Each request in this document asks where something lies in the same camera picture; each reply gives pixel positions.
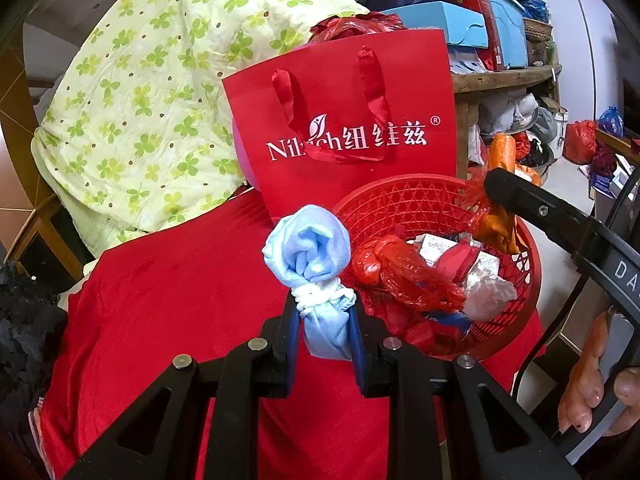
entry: red paper bag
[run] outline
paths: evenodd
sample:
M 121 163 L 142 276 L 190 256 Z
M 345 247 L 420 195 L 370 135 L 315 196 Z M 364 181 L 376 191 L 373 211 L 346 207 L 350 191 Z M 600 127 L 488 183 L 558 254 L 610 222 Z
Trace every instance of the red paper bag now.
M 310 45 L 224 81 L 274 221 L 405 173 L 456 173 L 456 114 L 441 30 Z

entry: black cloth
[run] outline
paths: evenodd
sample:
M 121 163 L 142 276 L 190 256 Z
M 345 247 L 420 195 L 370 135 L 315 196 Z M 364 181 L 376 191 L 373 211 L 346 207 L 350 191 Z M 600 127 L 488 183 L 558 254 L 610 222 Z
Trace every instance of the black cloth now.
M 24 432 L 28 413 L 49 387 L 53 363 L 66 327 L 57 295 L 17 272 L 0 268 L 0 424 Z

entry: nilinch logo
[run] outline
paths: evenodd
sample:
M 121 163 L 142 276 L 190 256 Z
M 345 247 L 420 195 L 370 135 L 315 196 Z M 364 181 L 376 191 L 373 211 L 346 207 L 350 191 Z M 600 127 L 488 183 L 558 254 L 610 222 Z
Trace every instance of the nilinch logo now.
M 331 150 L 341 152 L 342 150 L 366 150 L 371 146 L 380 147 L 398 146 L 399 144 L 408 144 L 410 146 L 425 146 L 427 139 L 424 138 L 425 124 L 417 121 L 407 121 L 405 125 L 396 126 L 393 123 L 387 123 L 385 128 L 380 128 L 378 124 L 373 124 L 369 130 L 364 126 L 356 126 L 354 128 L 342 128 L 342 135 L 332 135 L 326 129 L 327 114 L 318 115 L 309 123 L 309 137 L 307 142 L 321 146 L 325 145 Z M 440 124 L 440 118 L 434 122 L 433 116 L 431 124 Z M 291 137 L 289 139 L 279 139 L 277 142 L 267 142 L 267 149 L 271 160 L 279 158 L 293 158 L 295 156 L 305 155 L 304 139 Z

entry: blue cloth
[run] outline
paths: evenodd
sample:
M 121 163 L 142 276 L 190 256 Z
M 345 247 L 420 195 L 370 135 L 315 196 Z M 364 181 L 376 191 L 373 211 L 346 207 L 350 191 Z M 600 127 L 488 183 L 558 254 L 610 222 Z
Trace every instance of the blue cloth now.
M 278 222 L 262 254 L 276 278 L 291 287 L 311 354 L 350 361 L 346 311 L 355 293 L 337 278 L 351 259 L 347 229 L 326 209 L 305 205 Z

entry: bag handle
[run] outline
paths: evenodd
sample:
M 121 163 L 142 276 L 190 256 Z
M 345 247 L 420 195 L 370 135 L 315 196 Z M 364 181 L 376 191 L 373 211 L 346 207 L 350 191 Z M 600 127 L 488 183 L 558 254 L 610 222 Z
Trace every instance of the bag handle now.
M 309 157 L 315 160 L 322 160 L 323 162 L 334 162 L 336 164 L 348 164 L 357 160 L 377 162 L 385 158 L 386 128 L 391 121 L 391 113 L 389 112 L 389 105 L 386 100 L 385 80 L 382 76 L 380 62 L 375 52 L 368 46 L 363 46 L 358 53 L 358 68 L 364 84 L 364 96 L 367 101 L 367 107 L 373 115 L 374 124 L 380 128 L 383 139 L 381 146 L 369 146 L 367 148 L 367 155 L 349 153 L 352 150 L 341 150 L 339 152 L 332 150 L 326 144 L 320 145 L 317 141 L 314 144 L 312 142 L 313 139 L 308 137 L 308 133 L 300 132 L 298 128 L 300 122 L 296 120 L 296 107 L 294 106 L 294 102 L 296 99 L 302 97 L 295 95 L 296 92 L 294 92 L 293 89 L 291 73 L 283 68 L 279 68 L 273 73 L 273 76 L 271 76 L 271 83 L 273 84 L 273 89 L 276 92 L 278 101 L 282 106 L 287 124 L 289 128 L 305 139 L 305 152 Z

